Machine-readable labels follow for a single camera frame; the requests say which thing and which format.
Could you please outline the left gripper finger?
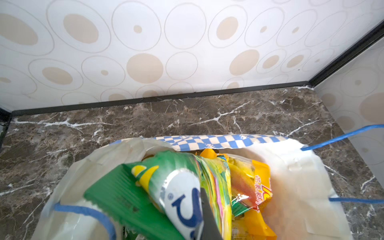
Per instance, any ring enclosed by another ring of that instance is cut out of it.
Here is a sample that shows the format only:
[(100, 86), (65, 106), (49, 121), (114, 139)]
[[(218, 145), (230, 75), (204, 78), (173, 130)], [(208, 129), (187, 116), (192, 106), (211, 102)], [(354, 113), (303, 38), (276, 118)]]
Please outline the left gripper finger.
[(195, 188), (195, 240), (222, 240), (204, 189)]

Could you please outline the green spring tea candy bag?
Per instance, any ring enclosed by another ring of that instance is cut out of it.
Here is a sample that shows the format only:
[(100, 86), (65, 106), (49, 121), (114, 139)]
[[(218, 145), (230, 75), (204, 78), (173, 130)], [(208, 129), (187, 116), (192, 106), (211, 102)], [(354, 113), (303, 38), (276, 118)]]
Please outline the green spring tea candy bag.
[(205, 149), (192, 153), (158, 152), (127, 165), (130, 173), (186, 240), (203, 234), (202, 191), (208, 197), (220, 237), (232, 237), (231, 174), (227, 155)]

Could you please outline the blue checkered paper bag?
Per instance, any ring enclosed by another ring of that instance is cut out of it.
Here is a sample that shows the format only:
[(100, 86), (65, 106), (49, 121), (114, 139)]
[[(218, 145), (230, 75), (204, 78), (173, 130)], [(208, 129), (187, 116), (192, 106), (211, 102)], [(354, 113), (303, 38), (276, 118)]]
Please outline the blue checkered paper bag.
[(74, 163), (34, 240), (350, 240), (315, 150), (280, 136), (115, 141)]

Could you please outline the yellow orange snack bag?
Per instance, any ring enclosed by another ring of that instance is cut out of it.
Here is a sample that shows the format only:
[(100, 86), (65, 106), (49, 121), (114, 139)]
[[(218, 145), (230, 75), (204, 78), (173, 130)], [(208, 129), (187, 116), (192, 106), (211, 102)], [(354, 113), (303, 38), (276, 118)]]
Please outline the yellow orange snack bag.
[(208, 187), (210, 205), (225, 240), (275, 240), (262, 212), (273, 196), (270, 167), (256, 160), (212, 149), (204, 158), (203, 186)]

